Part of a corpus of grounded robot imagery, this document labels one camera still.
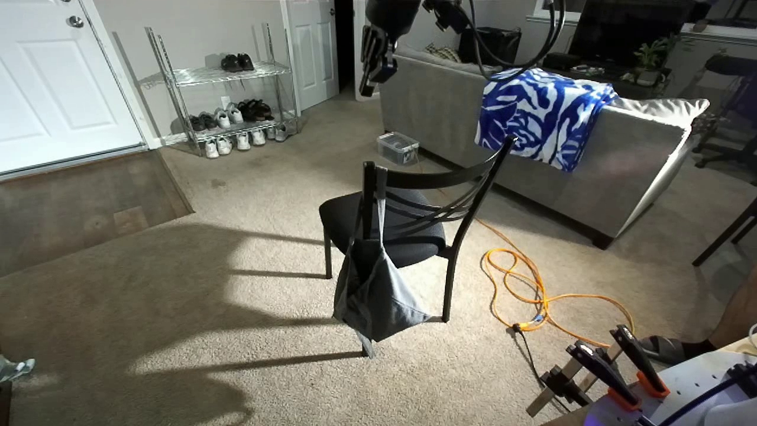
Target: beige carpet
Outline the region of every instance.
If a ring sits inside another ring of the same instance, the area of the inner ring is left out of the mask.
[[[317,206],[359,186],[377,157],[377,105],[331,102],[306,132],[205,161],[163,149],[195,216],[0,278],[0,351],[37,357],[16,383],[11,423],[538,423],[526,362],[487,313],[477,271],[499,244],[473,225],[460,260],[450,325],[415,327],[357,357],[328,319]],[[440,167],[424,158],[418,170]],[[706,335],[755,264],[757,235],[694,269],[696,252],[755,196],[755,186],[687,166],[648,216],[608,250],[492,193],[483,218],[520,244],[550,290],[603,290],[638,334]],[[409,268],[438,313],[440,260]],[[527,316],[507,302],[507,314]],[[606,338],[618,314],[571,302],[555,316]],[[531,334],[539,371],[565,362],[572,338]]]

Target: white door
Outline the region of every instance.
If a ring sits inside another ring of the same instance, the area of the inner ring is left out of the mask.
[[[0,0],[0,172],[134,144],[78,0]]]
[[[309,109],[339,93],[334,0],[286,3],[299,97]]]

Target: black bag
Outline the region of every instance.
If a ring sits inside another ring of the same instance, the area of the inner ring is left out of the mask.
[[[427,314],[385,252],[385,170],[378,167],[377,172],[378,236],[361,238],[354,231],[346,262],[339,271],[334,316],[372,341],[384,341],[402,329],[427,322]]]

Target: gray couch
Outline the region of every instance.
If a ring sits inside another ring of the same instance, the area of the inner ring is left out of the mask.
[[[385,131],[418,139],[424,151],[454,166],[486,158],[487,151],[473,144],[481,74],[431,54],[401,54],[397,60],[397,75],[380,84]],[[599,116],[576,172],[509,157],[496,184],[583,225],[596,247],[608,247],[671,183],[694,146],[690,118],[707,102],[689,105],[687,114],[670,118],[648,112],[657,107],[618,99]]]

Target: metal shoe rack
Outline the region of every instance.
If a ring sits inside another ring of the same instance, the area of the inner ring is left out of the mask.
[[[231,138],[238,132],[262,131],[267,135],[267,139],[286,139],[288,135],[293,135],[299,131],[299,114],[291,114],[291,116],[285,114],[281,75],[288,74],[288,67],[274,61],[270,26],[262,26],[262,36],[265,36],[267,57],[273,61],[253,60],[250,71],[224,71],[224,69],[211,69],[211,67],[175,69],[168,57],[163,38],[151,26],[146,26],[145,34],[146,34],[146,41],[150,41],[150,44],[156,54],[158,69],[162,69],[162,75],[156,75],[156,78],[163,78],[168,97],[186,127],[190,141],[195,144],[195,149],[198,154],[203,151],[203,144],[212,141],[220,135]],[[274,84],[274,97],[276,97],[274,120],[244,120],[244,122],[231,122],[231,126],[211,127],[211,131],[197,131],[191,126],[191,120],[190,120],[191,114],[186,109],[182,89],[202,88],[202,84],[244,83],[244,80],[270,80]]]

